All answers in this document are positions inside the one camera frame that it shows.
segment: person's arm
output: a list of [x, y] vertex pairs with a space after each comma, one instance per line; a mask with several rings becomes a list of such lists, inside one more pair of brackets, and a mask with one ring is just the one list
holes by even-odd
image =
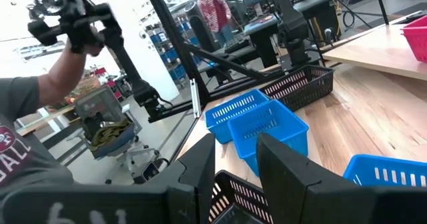
[[224, 1], [224, 0], [217, 0], [217, 1], [218, 1], [218, 3], [221, 3], [224, 10], [226, 10], [227, 19], [231, 19], [232, 18], [232, 12], [230, 11], [230, 8], [228, 7], [228, 4], [226, 3], [226, 1]]
[[[96, 47], [86, 48], [91, 55], [100, 51]], [[47, 104], [62, 101], [79, 83], [85, 61], [86, 54], [72, 53], [67, 44], [48, 74], [0, 79], [0, 112], [15, 121]]]

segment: metal pole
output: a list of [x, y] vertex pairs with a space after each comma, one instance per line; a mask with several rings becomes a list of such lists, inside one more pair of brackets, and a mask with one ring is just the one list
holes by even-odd
[[386, 9], [384, 8], [384, 4], [383, 4], [382, 0], [378, 0], [378, 3], [380, 4], [382, 18], [384, 18], [384, 23], [386, 25], [388, 25], [388, 18], [387, 18]]

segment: blue bin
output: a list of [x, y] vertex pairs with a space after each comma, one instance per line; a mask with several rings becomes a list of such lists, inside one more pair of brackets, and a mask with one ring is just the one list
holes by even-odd
[[191, 41], [191, 44], [195, 46], [199, 46], [199, 40], [197, 40], [197, 37], [192, 37], [190, 41]]
[[374, 155], [354, 155], [343, 177], [361, 186], [425, 187], [427, 163]]
[[163, 61], [163, 63], [167, 63], [167, 57], [166, 57], [166, 53], [162, 53], [160, 54], [160, 58]]
[[268, 133], [298, 153], [308, 155], [308, 126], [279, 101], [269, 101], [228, 122], [240, 159], [259, 177], [256, 141]]
[[151, 41], [155, 44], [155, 43], [160, 43], [161, 39], [159, 37], [159, 35], [152, 35], [149, 37], [151, 39]]
[[248, 91], [235, 99], [206, 111], [206, 127], [211, 133], [215, 134], [215, 138], [221, 144], [226, 144], [232, 140], [232, 135], [227, 126], [228, 121], [268, 100], [270, 98], [260, 90]]
[[177, 81], [184, 78], [187, 73], [185, 72], [184, 66], [179, 64], [175, 69], [170, 70], [169, 74], [171, 75], [172, 80]]
[[176, 53], [175, 49], [172, 48], [169, 51], [166, 51], [166, 57], [170, 59], [170, 61], [173, 61], [178, 58], [178, 54]]

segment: workbench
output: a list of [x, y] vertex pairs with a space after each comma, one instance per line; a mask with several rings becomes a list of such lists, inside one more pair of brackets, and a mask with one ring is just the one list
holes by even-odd
[[74, 111], [74, 106], [73, 105], [69, 105], [66, 106], [52, 114], [50, 114], [47, 117], [38, 119], [20, 129], [17, 130], [18, 134], [20, 134], [22, 137], [28, 135], [29, 133], [32, 133], [33, 131], [44, 127], [45, 125], [48, 124], [48, 122], [54, 120], [56, 117], [59, 117], [60, 115], [66, 114], [69, 111]]
[[[310, 126], [308, 157], [342, 175], [350, 158], [367, 153], [427, 161], [427, 82], [349, 64], [336, 67], [334, 90], [296, 111]], [[208, 103], [178, 157], [209, 133], [204, 113], [238, 96]], [[216, 143], [216, 172], [227, 170], [260, 185], [233, 143]]]
[[427, 63], [415, 59], [403, 36], [403, 19], [382, 25], [324, 54], [324, 59], [427, 80]]

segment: pink basket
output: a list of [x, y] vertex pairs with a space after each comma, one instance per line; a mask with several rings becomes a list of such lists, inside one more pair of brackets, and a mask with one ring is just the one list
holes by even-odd
[[402, 30], [415, 58], [427, 63], [427, 16], [407, 24]]

